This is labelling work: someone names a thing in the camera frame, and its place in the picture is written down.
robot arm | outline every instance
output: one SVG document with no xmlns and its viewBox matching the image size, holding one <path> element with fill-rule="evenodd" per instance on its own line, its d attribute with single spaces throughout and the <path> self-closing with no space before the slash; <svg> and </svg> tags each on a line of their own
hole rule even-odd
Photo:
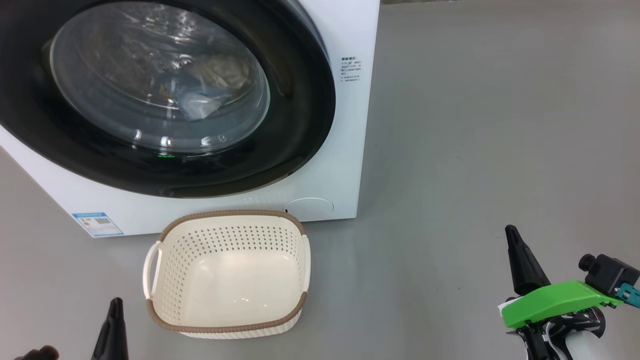
<svg viewBox="0 0 640 360">
<path fill-rule="evenodd" d="M 551 284 L 518 229 L 505 228 L 513 289 L 520 295 L 499 306 L 509 334 L 525 342 L 529 360 L 606 360 L 600 347 L 605 318 L 599 307 L 640 306 L 634 285 L 640 272 L 622 261 L 587 254 L 579 263 L 584 282 Z"/>
</svg>

washing machine door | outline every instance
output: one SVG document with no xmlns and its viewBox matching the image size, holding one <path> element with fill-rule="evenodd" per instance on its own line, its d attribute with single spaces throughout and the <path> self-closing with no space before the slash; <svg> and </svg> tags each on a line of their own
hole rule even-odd
<svg viewBox="0 0 640 360">
<path fill-rule="evenodd" d="M 0 0 L 0 124 L 94 181 L 213 197 L 291 175 L 333 121 L 327 53 L 279 0 Z"/>
</svg>

basket handle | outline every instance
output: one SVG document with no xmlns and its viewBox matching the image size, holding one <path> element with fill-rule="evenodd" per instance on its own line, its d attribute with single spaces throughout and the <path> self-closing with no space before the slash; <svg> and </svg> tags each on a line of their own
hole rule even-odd
<svg viewBox="0 0 640 360">
<path fill-rule="evenodd" d="M 309 238 L 307 235 L 302 236 L 302 244 L 305 246 L 305 284 L 302 291 L 309 291 L 309 281 L 311 280 L 311 246 L 309 245 Z"/>
<path fill-rule="evenodd" d="M 162 258 L 162 249 L 160 249 L 160 245 L 162 245 L 161 241 L 156 241 L 149 249 L 147 253 L 147 257 L 145 258 L 145 267 L 142 269 L 142 291 L 145 293 L 145 298 L 147 300 L 151 299 L 151 296 L 156 292 L 156 282 L 158 280 L 158 272 L 160 272 L 160 259 Z M 154 283 L 149 288 L 149 272 L 151 267 L 151 262 L 154 259 L 154 256 L 158 253 L 158 260 L 156 261 L 156 270 L 154 274 Z"/>
</svg>

green plastic part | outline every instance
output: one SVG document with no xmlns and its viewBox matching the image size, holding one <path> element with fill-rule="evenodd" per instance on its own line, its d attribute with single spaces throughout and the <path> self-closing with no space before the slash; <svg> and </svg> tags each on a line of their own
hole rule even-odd
<svg viewBox="0 0 640 360">
<path fill-rule="evenodd" d="M 608 297 L 584 282 L 571 280 L 544 286 L 519 298 L 502 309 L 504 325 L 518 329 L 525 322 L 538 322 L 602 303 L 618 306 L 622 300 Z"/>
</svg>

robotic hand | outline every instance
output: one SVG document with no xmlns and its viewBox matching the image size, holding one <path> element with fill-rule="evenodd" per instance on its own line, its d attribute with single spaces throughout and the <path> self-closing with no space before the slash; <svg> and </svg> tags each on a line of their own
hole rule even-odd
<svg viewBox="0 0 640 360">
<path fill-rule="evenodd" d="M 60 355 L 52 346 L 29 351 L 15 360 L 58 360 Z M 115 298 L 109 303 L 107 318 L 100 328 L 91 360 L 129 360 L 127 349 L 127 329 L 124 324 L 122 299 Z"/>
<path fill-rule="evenodd" d="M 505 228 L 513 290 L 520 295 L 501 304 L 507 327 L 525 342 L 529 360 L 607 360 L 599 346 L 606 322 L 599 307 L 626 303 L 640 307 L 634 288 L 640 272 L 606 255 L 586 254 L 579 268 L 584 282 L 551 284 L 518 229 Z"/>
</svg>

